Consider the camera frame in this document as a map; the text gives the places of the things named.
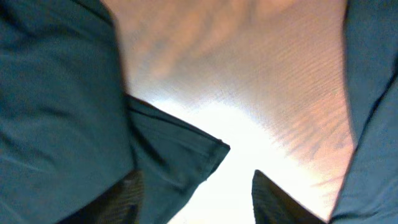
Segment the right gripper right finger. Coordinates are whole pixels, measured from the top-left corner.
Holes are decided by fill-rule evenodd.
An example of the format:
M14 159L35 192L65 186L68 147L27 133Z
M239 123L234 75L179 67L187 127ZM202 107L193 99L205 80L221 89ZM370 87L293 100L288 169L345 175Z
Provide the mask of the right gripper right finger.
M325 224L259 170L251 195L256 224Z

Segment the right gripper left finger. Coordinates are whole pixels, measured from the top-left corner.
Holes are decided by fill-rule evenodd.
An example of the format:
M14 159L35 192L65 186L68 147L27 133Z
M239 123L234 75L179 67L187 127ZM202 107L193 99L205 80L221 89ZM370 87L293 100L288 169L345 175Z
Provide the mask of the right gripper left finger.
M103 195L59 224L138 224L143 197L142 172L132 171Z

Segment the black t-shirt with logo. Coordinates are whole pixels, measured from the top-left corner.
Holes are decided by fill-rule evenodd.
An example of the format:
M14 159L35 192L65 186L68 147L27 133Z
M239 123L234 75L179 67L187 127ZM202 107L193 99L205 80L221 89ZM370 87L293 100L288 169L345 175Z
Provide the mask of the black t-shirt with logo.
M261 171L330 223L397 222L396 1L1 1L1 222L132 171L139 223L255 223Z

